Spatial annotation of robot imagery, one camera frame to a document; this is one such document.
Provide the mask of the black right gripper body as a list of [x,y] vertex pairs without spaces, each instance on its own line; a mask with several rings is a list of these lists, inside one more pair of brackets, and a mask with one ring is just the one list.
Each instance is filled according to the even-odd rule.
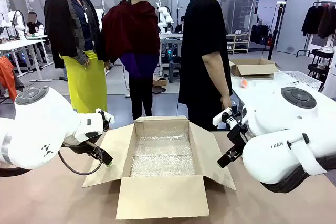
[[227,119],[226,123],[230,127],[227,134],[228,139],[233,143],[233,146],[227,151],[227,154],[242,154],[247,143],[247,126],[240,123],[240,120]]

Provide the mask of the person right hand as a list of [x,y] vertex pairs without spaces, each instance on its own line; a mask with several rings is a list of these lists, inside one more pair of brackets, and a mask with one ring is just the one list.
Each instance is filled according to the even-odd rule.
[[221,103],[222,103],[222,110],[228,109],[232,107],[232,101],[230,96],[222,96],[221,97]]

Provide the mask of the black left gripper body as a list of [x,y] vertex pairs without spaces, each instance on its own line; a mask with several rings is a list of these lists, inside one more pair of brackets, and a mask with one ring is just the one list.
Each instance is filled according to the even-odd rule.
[[72,151],[74,151],[77,154],[84,154],[84,153],[99,154],[97,145],[90,141],[81,142],[79,145],[70,145],[70,144],[63,143],[62,147],[70,148]]

